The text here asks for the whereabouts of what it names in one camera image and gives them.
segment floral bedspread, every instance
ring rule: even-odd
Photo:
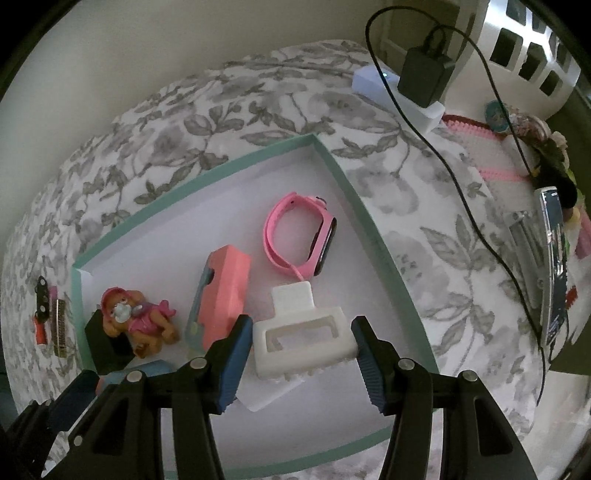
[[[353,71],[370,62],[350,41],[249,56],[162,88],[76,150],[15,227],[4,257],[2,338],[18,411],[57,397],[80,371],[73,328],[66,359],[51,345],[35,345],[39,275],[68,300],[76,257],[127,217],[204,171],[313,132],[384,237],[441,372],[475,370],[525,436],[541,361],[516,292],[476,239],[439,160],[389,112],[353,94]],[[455,171],[486,237],[517,270],[495,201],[459,140],[443,123],[429,139]],[[279,478],[377,478],[385,448]],[[61,436],[52,458],[66,451]]]

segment metal screw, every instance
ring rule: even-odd
[[[414,368],[414,362],[410,358],[401,358],[398,362],[398,366],[402,370],[412,370]]]
[[[462,376],[465,380],[468,380],[469,382],[475,382],[476,380],[478,380],[478,375],[476,374],[476,372],[473,372],[472,370],[463,371]]]
[[[207,360],[205,360],[202,356],[198,356],[197,358],[193,358],[189,365],[191,365],[191,368],[194,370],[201,370],[207,366]]]
[[[128,382],[139,382],[140,380],[142,380],[142,372],[140,372],[139,370],[134,370],[132,372],[129,372],[127,374],[127,381]]]

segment pink watch strap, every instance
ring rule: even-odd
[[[295,275],[300,281],[309,280],[314,276],[316,265],[319,261],[319,253],[314,248],[310,258],[302,265],[295,266],[283,258],[273,244],[273,234],[279,219],[285,212],[296,206],[307,208],[313,213],[322,217],[322,226],[320,228],[317,242],[324,241],[329,234],[330,223],[334,217],[326,210],[326,203],[318,197],[303,197],[296,192],[291,192],[284,196],[270,211],[265,221],[265,227],[262,233],[262,244],[269,261],[285,274]]]

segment power adapter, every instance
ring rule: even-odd
[[[422,47],[408,49],[398,82],[398,91],[423,108],[440,99],[456,66],[456,62],[442,53],[443,43],[432,51],[429,42],[428,37]]]

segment pink watch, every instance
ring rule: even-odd
[[[273,246],[273,233],[275,232],[277,222],[286,211],[297,206],[307,208],[311,212],[322,217],[322,224],[312,241],[308,260],[298,267],[290,264],[285,258],[277,253]],[[335,235],[335,230],[336,218],[326,210],[326,202],[323,199],[311,196],[303,197],[296,192],[291,192],[284,196],[269,213],[267,221],[265,222],[265,228],[262,232],[262,244],[265,248],[267,257],[278,270],[286,274],[295,274],[300,281],[309,280],[321,272],[326,259],[326,253],[328,252],[332,238]]]

